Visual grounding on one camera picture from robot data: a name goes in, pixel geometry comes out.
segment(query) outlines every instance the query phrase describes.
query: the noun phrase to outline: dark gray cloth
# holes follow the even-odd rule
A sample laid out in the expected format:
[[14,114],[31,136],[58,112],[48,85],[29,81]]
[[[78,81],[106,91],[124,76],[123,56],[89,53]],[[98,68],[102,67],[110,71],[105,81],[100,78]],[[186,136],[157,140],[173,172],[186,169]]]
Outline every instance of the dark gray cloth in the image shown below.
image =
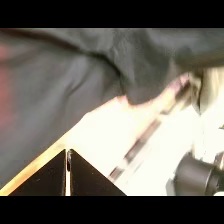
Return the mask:
[[0,187],[113,97],[223,62],[224,29],[0,29]]

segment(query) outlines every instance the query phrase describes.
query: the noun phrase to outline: wooden edge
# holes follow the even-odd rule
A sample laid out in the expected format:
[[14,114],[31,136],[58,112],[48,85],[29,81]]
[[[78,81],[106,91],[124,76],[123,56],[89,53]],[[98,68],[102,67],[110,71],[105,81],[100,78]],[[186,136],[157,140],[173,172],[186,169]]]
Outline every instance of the wooden edge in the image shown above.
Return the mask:
[[23,182],[29,179],[40,168],[53,159],[58,153],[65,149],[66,137],[68,132],[64,134],[52,146],[46,149],[40,156],[34,159],[27,167],[18,173],[11,181],[9,181],[2,189],[0,189],[0,196],[8,196]]

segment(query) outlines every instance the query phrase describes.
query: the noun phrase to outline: black cylindrical object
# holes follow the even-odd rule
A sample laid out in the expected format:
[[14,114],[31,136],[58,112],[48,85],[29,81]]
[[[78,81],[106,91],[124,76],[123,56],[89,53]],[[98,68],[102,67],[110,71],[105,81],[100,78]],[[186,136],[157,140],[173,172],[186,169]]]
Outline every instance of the black cylindrical object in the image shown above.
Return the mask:
[[174,179],[177,196],[212,196],[223,190],[224,172],[215,165],[187,154],[179,163]]

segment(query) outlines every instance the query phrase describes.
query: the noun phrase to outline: black triangular object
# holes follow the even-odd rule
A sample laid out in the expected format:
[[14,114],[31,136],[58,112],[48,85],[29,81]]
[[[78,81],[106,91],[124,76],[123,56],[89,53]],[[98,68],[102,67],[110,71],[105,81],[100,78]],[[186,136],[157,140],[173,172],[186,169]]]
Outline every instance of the black triangular object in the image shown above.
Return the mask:
[[68,152],[68,159],[72,196],[125,196],[74,150]]
[[66,151],[63,150],[21,184],[10,196],[64,196]]

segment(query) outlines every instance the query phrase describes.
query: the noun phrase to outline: black fabric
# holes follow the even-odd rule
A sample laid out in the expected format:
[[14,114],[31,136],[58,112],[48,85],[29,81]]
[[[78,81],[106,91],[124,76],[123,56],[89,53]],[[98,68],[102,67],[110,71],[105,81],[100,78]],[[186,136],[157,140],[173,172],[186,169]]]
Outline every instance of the black fabric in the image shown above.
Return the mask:
[[144,103],[223,63],[224,29],[0,29],[0,187],[115,96]]

